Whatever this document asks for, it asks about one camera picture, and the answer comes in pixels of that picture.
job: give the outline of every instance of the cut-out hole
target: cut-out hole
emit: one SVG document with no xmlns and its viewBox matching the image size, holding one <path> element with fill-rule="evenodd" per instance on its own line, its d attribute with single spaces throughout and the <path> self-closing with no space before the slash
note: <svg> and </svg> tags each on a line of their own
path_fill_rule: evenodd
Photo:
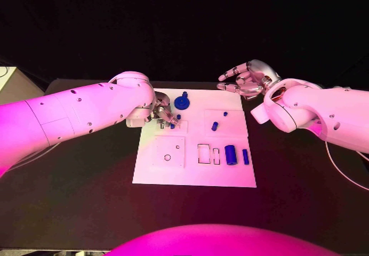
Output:
<svg viewBox="0 0 369 256">
<path fill-rule="evenodd" d="M 335 125 L 332 126 L 332 130 L 335 131 L 339 127 L 339 123 L 335 123 Z"/>
</svg>

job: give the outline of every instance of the white cable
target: white cable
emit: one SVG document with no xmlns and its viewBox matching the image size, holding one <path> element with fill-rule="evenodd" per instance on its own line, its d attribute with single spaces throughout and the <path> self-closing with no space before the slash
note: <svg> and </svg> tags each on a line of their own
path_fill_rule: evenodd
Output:
<svg viewBox="0 0 369 256">
<path fill-rule="evenodd" d="M 365 161 L 369 161 L 369 158 L 363 155 L 361 152 L 355 151 L 355 153 L 363 157 L 363 159 L 364 159 Z"/>
<path fill-rule="evenodd" d="M 21 162 L 18 165 L 14 165 L 14 166 L 7 170 L 7 172 L 11 171 L 12 169 L 21 167 L 24 164 L 30 163 L 30 162 L 34 161 L 35 159 L 38 159 L 45 153 L 48 153 L 48 152 L 51 151 L 51 149 L 53 149 L 58 144 L 60 144 L 60 143 L 54 144 L 54 145 L 51 146 L 51 148 L 48 148 L 48 149 L 47 149 L 37 157 L 34 157 L 31 160 L 27 160 L 25 162 Z"/>
<path fill-rule="evenodd" d="M 331 161 L 331 163 L 332 163 L 332 166 L 335 167 L 337 171 L 338 171 L 339 174 L 342 175 L 342 177 L 344 177 L 354 185 L 357 185 L 360 188 L 363 188 L 364 190 L 369 191 L 369 188 L 365 188 L 364 186 L 361 186 L 360 184 L 357 184 L 357 183 L 342 174 L 342 172 L 341 172 L 339 169 L 337 168 L 335 163 L 334 163 L 334 161 L 332 161 L 332 159 L 331 159 L 331 156 L 329 156 L 328 144 L 327 144 L 327 142 L 325 142 L 325 149 L 327 149 L 327 153 L 328 153 L 328 159 L 329 159 L 329 161 Z"/>
</svg>

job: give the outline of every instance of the dark background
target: dark background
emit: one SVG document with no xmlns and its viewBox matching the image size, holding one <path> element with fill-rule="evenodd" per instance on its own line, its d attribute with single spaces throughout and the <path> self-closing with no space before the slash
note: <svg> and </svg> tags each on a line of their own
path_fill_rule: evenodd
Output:
<svg viewBox="0 0 369 256">
<path fill-rule="evenodd" d="M 19 1 L 0 9 L 0 62 L 56 78 L 216 81 L 250 59 L 282 77 L 367 88 L 367 10 L 352 1 Z"/>
</svg>

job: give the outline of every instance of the robotic hand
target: robotic hand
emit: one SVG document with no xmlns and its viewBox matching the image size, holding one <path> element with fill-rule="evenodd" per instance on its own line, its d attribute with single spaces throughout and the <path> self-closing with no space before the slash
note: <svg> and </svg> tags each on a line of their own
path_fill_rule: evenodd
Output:
<svg viewBox="0 0 369 256">
<path fill-rule="evenodd" d="M 0 177 L 31 153 L 125 119 L 142 127 L 152 118 L 177 125 L 168 97 L 154 92 L 138 72 L 118 74 L 107 83 L 86 85 L 0 106 Z"/>
<path fill-rule="evenodd" d="M 322 141 L 369 153 L 369 92 L 282 79 L 259 60 L 231 68 L 218 81 L 233 75 L 236 84 L 218 83 L 217 88 L 246 100 L 263 94 L 263 103 L 250 111 L 259 124 L 270 120 L 283 132 L 306 129 Z"/>
</svg>

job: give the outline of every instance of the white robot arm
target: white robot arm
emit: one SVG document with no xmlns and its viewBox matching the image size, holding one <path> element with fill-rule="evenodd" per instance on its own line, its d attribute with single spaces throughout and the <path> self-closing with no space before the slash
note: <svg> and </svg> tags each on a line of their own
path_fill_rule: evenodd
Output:
<svg viewBox="0 0 369 256">
<path fill-rule="evenodd" d="M 259 60 L 236 66 L 220 77 L 239 74 L 236 84 L 217 88 L 239 93 L 246 100 L 263 94 L 263 103 L 250 111 L 257 123 L 270 120 L 283 132 L 308 129 L 324 141 L 369 153 L 369 92 L 348 87 L 322 89 L 293 79 L 280 79 Z"/>
<path fill-rule="evenodd" d="M 154 92 L 146 76 L 132 71 L 107 83 L 1 105 L 0 176 L 27 155 L 56 143 L 123 119 L 128 127 L 141 127 L 151 118 L 178 124 L 167 96 Z"/>
</svg>

